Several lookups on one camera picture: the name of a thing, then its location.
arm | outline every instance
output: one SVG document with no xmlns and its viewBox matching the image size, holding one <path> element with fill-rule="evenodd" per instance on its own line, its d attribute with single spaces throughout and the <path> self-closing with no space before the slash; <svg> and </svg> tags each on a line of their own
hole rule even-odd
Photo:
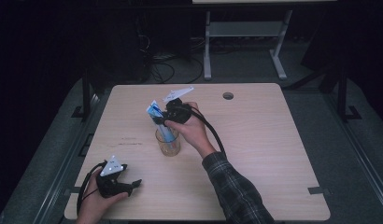
<svg viewBox="0 0 383 224">
<path fill-rule="evenodd" d="M 239 174 L 220 152 L 211 153 L 203 166 L 231 223 L 274 223 L 255 186 Z"/>
<path fill-rule="evenodd" d="M 197 109 L 196 103 L 189 103 Z M 217 193 L 226 219 L 232 223 L 274 223 L 262 204 L 262 198 L 253 184 L 239 174 L 224 155 L 211 145 L 204 123 L 191 116 L 184 124 L 167 120 L 170 128 L 179 131 L 203 158 L 203 166 Z"/>
</svg>

hole in table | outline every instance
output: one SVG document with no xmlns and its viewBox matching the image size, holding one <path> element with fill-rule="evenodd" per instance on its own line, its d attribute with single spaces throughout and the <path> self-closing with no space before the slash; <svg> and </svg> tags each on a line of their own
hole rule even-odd
<svg viewBox="0 0 383 224">
<path fill-rule="evenodd" d="M 234 98 L 234 95 L 231 93 L 231 92 L 225 92 L 224 94 L 223 94 L 223 98 L 224 99 L 226 99 L 226 100 L 233 100 L 233 98 Z"/>
</svg>

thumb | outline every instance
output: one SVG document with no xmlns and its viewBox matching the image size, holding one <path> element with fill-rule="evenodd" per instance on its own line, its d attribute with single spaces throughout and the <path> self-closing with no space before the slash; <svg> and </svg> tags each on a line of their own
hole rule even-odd
<svg viewBox="0 0 383 224">
<path fill-rule="evenodd" d="M 127 192 L 123 192 L 123 193 L 119 193 L 119 194 L 116 194 L 116 195 L 113 195 L 112 197 L 108 198 L 107 200 L 109 201 L 110 204 L 113 204 L 113 203 L 117 203 L 125 198 L 128 198 L 128 193 Z"/>
</svg>

wrist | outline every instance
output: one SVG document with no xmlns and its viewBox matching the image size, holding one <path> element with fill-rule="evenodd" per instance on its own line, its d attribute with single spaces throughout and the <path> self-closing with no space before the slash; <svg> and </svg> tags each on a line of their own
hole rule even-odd
<svg viewBox="0 0 383 224">
<path fill-rule="evenodd" d="M 200 154 L 201 158 L 205 158 L 211 153 L 216 152 L 217 150 L 208 142 L 207 144 L 203 144 L 197 148 L 198 153 Z"/>
</svg>

right hand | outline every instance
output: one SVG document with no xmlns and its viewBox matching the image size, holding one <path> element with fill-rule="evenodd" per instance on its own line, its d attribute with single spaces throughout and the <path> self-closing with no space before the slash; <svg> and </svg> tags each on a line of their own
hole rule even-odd
<svg viewBox="0 0 383 224">
<path fill-rule="evenodd" d="M 198 105 L 195 102 L 185 103 L 191 106 L 192 109 L 198 110 Z M 165 125 L 180 132 L 185 140 L 191 144 L 200 153 L 202 158 L 205 158 L 212 152 L 216 152 L 206 136 L 206 126 L 195 116 L 191 116 L 184 124 L 176 123 L 172 120 L 166 120 Z"/>
</svg>

